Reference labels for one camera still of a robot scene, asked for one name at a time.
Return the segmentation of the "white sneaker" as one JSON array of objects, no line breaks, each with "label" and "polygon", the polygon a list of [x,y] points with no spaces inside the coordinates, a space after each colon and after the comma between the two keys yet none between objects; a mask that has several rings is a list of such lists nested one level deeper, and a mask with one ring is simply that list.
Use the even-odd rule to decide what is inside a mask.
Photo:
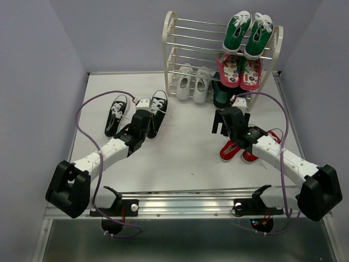
[{"label": "white sneaker", "polygon": [[207,99],[211,79],[210,72],[206,67],[197,70],[193,100],[197,104],[203,104]]},{"label": "white sneaker", "polygon": [[187,100],[190,93],[190,83],[193,69],[189,63],[182,65],[177,74],[176,97],[178,100]]}]

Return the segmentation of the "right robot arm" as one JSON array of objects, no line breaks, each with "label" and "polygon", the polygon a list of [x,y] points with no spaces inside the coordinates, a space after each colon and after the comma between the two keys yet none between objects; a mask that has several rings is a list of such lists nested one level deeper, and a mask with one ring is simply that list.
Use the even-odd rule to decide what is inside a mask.
[{"label": "right robot arm", "polygon": [[274,208],[298,210],[318,222],[342,201],[336,170],[330,165],[318,166],[281,147],[266,131],[249,126],[249,113],[238,107],[216,110],[212,132],[227,136],[238,147],[287,176],[295,187],[283,189],[265,185],[251,198],[237,199],[238,216],[261,215]]}]

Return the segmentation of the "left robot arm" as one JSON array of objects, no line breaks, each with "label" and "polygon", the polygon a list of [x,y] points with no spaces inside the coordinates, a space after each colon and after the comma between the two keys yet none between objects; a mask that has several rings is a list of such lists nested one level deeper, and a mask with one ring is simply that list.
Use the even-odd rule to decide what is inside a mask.
[{"label": "left robot arm", "polygon": [[80,216],[92,202],[91,181],[141,148],[151,118],[150,111],[138,109],[131,123],[102,148],[73,163],[61,161],[53,173],[45,199],[71,218]]}]

